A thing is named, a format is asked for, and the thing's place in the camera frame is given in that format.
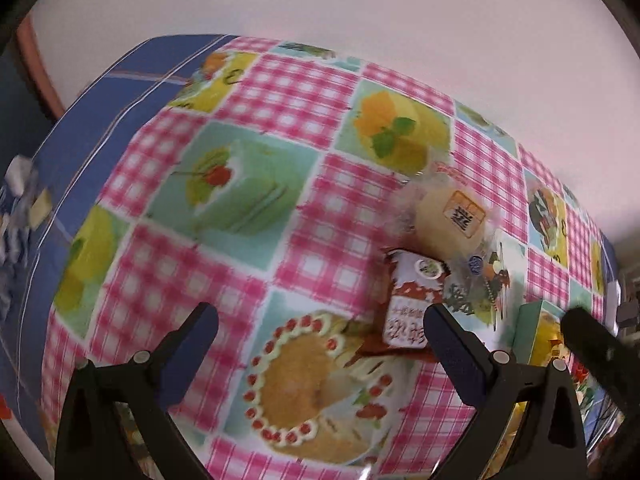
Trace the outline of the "yellow bread bag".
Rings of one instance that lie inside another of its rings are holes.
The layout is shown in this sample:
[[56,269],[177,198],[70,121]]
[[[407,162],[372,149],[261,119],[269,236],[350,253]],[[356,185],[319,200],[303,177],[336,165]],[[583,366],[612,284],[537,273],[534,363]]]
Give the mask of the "yellow bread bag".
[[547,366],[560,359],[566,364],[570,362],[570,350],[564,344],[560,321],[548,312],[542,311],[538,318],[529,364]]

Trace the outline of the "pink checkered picture tablecloth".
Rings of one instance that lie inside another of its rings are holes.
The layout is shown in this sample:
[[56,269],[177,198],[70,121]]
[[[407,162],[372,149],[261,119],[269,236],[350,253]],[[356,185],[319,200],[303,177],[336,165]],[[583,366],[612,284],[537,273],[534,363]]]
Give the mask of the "pink checkered picture tablecloth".
[[302,402],[276,402],[292,445],[256,422],[257,375],[277,344],[313,356],[382,298],[387,211],[428,165],[469,185],[497,225],[495,300],[460,285],[454,315],[510,344],[522,304],[605,316],[608,240],[576,197],[498,126],[427,84],[278,40],[171,36],[140,44],[66,110],[34,158],[52,209],[29,237],[6,317],[4,395],[53,460],[75,362],[126,361],[198,302],[215,342],[171,416],[221,479],[419,479],[472,412],[435,364],[368,359],[338,413],[349,439],[307,439]]

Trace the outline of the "red white biscuit packet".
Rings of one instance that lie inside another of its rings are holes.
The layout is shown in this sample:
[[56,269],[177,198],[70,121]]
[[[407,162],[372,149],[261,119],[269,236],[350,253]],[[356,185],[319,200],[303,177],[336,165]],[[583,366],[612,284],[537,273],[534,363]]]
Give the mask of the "red white biscuit packet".
[[440,260],[395,248],[384,257],[385,295],[376,306],[372,328],[357,350],[358,356],[403,356],[436,362],[424,335],[424,314],[440,304],[450,271]]

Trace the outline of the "round pastry in clear wrapper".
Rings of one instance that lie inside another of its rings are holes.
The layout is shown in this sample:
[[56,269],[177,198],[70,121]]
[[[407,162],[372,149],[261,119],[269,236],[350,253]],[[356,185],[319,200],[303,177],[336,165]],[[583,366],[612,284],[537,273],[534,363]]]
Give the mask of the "round pastry in clear wrapper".
[[395,194],[390,226],[402,246],[471,276],[483,272],[499,215],[463,172],[434,160]]

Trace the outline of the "white tray with green rim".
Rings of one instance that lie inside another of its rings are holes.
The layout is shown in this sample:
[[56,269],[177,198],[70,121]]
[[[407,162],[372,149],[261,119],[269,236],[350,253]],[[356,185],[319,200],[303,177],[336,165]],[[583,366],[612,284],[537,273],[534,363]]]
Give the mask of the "white tray with green rim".
[[[514,356],[519,363],[529,364],[538,318],[542,311],[550,313],[559,321],[564,315],[562,309],[546,300],[530,302],[520,307],[512,344]],[[570,354],[570,362],[566,365],[574,382],[576,398],[582,414],[587,454],[591,454],[608,430],[614,426],[617,408],[588,370],[577,361],[576,356]]]

